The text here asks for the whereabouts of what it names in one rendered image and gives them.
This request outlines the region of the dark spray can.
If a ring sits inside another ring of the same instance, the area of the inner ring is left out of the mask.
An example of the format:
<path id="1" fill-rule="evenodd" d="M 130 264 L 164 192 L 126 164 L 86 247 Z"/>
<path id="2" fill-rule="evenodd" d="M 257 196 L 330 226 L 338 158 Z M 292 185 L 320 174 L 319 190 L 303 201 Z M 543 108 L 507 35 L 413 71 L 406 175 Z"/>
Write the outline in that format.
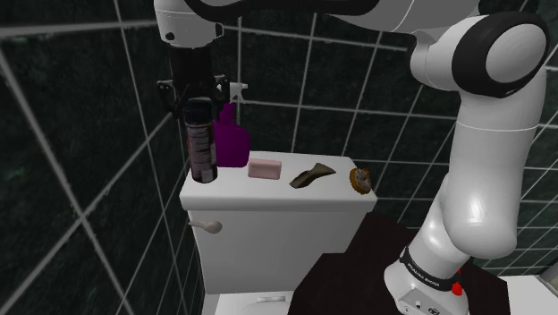
<path id="1" fill-rule="evenodd" d="M 198 183 L 211 183 L 217 178 L 212 108 L 206 101 L 191 101 L 183 110 L 183 121 L 192 179 Z"/>

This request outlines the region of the purple spray bottle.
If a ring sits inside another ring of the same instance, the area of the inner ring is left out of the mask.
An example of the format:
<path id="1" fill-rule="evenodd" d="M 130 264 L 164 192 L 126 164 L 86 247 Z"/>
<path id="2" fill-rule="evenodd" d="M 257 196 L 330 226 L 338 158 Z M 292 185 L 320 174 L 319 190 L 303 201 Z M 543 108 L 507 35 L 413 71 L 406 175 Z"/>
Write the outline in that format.
<path id="1" fill-rule="evenodd" d="M 247 87 L 245 83 L 231 82 L 229 101 L 220 111 L 219 120 L 214 120 L 218 167 L 242 168 L 248 164 L 250 137 L 248 132 L 236 123 L 236 104 L 233 102 L 233 98 L 241 100 L 241 93 Z"/>

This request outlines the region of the brown round brush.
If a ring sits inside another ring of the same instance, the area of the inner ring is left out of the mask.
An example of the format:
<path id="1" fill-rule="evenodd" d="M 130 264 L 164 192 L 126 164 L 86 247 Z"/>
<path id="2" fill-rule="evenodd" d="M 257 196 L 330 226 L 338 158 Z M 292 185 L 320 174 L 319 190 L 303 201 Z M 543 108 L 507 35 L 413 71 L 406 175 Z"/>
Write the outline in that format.
<path id="1" fill-rule="evenodd" d="M 370 172 L 366 168 L 353 168 L 349 175 L 351 187 L 359 194 L 368 194 L 372 191 Z"/>

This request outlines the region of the white toilet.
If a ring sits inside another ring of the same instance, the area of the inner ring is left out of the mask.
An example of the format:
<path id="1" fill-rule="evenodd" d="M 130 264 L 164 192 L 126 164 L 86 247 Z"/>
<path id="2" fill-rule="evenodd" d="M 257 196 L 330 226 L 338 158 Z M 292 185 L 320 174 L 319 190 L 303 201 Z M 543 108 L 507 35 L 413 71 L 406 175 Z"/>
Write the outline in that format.
<path id="1" fill-rule="evenodd" d="M 349 157 L 253 151 L 282 162 L 279 180 L 221 168 L 211 183 L 186 177 L 180 191 L 198 248 L 205 289 L 201 315 L 288 315 L 295 289 L 324 253 L 344 253 L 373 192 L 352 187 Z M 290 186 L 316 163 L 336 171 L 305 188 Z"/>

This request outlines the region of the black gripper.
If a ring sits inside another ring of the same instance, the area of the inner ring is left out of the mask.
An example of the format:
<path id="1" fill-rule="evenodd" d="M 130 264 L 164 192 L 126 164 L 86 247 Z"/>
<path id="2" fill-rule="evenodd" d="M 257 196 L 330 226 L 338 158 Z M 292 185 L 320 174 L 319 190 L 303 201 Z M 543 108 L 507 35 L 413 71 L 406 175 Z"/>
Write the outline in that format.
<path id="1" fill-rule="evenodd" d="M 214 77 L 210 46 L 168 47 L 172 80 L 156 82 L 163 109 L 182 119 L 188 100 L 209 98 L 217 109 L 231 101 L 231 81 L 226 75 Z"/>

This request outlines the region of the pink soap bar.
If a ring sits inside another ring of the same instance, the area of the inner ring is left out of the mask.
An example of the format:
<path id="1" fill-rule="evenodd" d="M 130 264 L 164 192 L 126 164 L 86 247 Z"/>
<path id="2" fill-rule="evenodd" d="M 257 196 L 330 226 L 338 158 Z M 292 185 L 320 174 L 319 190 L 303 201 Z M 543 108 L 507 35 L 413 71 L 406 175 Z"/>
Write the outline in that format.
<path id="1" fill-rule="evenodd" d="M 248 177 L 251 178 L 279 180 L 281 172 L 281 161 L 251 158 L 248 163 Z"/>

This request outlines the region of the dark robot stand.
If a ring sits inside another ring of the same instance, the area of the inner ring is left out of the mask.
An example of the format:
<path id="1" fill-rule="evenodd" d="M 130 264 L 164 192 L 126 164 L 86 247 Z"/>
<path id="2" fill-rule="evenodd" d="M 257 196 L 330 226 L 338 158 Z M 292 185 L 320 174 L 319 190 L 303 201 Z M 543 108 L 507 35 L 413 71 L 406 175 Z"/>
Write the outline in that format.
<path id="1" fill-rule="evenodd" d="M 324 253 L 294 291 L 288 315 L 401 315 L 385 268 L 417 234 L 374 212 L 344 253 Z M 470 315 L 512 315 L 507 283 L 468 262 L 461 268 Z"/>

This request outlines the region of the olive brown scoop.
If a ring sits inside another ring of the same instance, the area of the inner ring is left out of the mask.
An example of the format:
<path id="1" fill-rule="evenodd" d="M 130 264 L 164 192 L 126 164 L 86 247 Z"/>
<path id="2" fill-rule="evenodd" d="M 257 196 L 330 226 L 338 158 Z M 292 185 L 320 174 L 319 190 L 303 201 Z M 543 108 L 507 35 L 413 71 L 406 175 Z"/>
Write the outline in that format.
<path id="1" fill-rule="evenodd" d="M 301 172 L 290 182 L 294 189 L 305 188 L 312 184 L 316 179 L 336 173 L 331 167 L 321 163 L 316 163 L 311 169 Z"/>

